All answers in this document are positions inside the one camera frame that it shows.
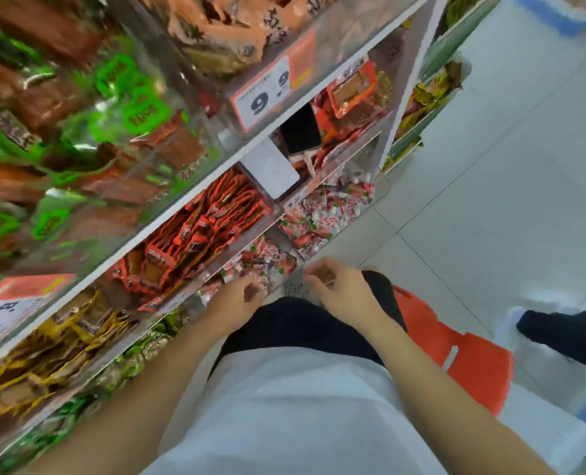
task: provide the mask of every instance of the black shorts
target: black shorts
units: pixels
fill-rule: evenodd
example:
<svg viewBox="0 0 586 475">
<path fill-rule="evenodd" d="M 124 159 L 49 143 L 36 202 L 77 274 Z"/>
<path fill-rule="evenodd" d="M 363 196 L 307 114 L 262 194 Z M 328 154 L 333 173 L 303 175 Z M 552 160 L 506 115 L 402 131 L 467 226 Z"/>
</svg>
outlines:
<svg viewBox="0 0 586 475">
<path fill-rule="evenodd" d="M 384 312 L 407 331 L 390 280 L 376 271 L 364 271 L 363 277 Z M 299 346 L 352 355 L 383 365 L 372 345 L 354 328 L 337 320 L 320 306 L 301 298 L 285 296 L 258 308 L 240 330 L 229 335 L 212 372 L 225 355 L 277 346 Z"/>
</svg>

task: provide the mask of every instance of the white shirt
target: white shirt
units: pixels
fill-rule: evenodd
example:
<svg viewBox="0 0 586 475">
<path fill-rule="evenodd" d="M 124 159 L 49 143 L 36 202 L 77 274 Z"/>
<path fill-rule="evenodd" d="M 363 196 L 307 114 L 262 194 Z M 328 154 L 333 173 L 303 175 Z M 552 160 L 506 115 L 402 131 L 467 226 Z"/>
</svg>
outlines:
<svg viewBox="0 0 586 475">
<path fill-rule="evenodd" d="M 371 360 L 307 348 L 227 355 L 184 439 L 145 475 L 444 475 Z"/>
</svg>

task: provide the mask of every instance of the forearm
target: forearm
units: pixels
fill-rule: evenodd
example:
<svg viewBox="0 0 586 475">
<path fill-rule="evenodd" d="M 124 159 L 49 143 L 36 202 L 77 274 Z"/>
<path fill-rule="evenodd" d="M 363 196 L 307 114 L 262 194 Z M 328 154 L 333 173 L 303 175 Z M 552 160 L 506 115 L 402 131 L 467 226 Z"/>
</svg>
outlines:
<svg viewBox="0 0 586 475">
<path fill-rule="evenodd" d="M 186 326 L 91 420 L 36 461 L 35 475 L 135 475 L 157 456 L 194 371 L 220 335 L 209 320 Z"/>
<path fill-rule="evenodd" d="M 389 317 L 362 331 L 392 375 L 402 405 L 449 474 L 553 474 Z"/>
</svg>

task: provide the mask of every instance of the black pants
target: black pants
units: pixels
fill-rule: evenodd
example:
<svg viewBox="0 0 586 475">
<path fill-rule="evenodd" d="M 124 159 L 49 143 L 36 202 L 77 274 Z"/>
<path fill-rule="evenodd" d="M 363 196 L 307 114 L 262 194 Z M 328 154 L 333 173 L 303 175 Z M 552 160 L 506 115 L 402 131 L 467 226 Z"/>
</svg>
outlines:
<svg viewBox="0 0 586 475">
<path fill-rule="evenodd" d="M 578 315 L 529 310 L 517 323 L 519 332 L 537 343 L 586 365 L 586 311 Z"/>
<path fill-rule="evenodd" d="M 363 277 L 384 312 L 407 331 L 390 280 L 376 271 L 364 271 Z M 352 355 L 383 365 L 372 345 L 354 328 L 337 320 L 320 306 L 301 298 L 285 296 L 258 308 L 246 325 L 229 335 L 212 372 L 225 355 L 275 346 L 300 346 Z"/>
</svg>

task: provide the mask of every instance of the price tag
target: price tag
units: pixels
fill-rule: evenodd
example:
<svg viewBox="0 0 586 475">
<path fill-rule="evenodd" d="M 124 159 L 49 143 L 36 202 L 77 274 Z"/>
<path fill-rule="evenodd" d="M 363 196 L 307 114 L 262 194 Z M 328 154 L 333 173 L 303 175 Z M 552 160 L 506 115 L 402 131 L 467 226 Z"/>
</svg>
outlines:
<svg viewBox="0 0 586 475">
<path fill-rule="evenodd" d="M 0 282 L 0 338 L 34 314 L 75 275 L 10 277 Z"/>
<path fill-rule="evenodd" d="M 289 56 L 282 56 L 235 98 L 238 118 L 249 130 L 291 92 Z"/>
</svg>

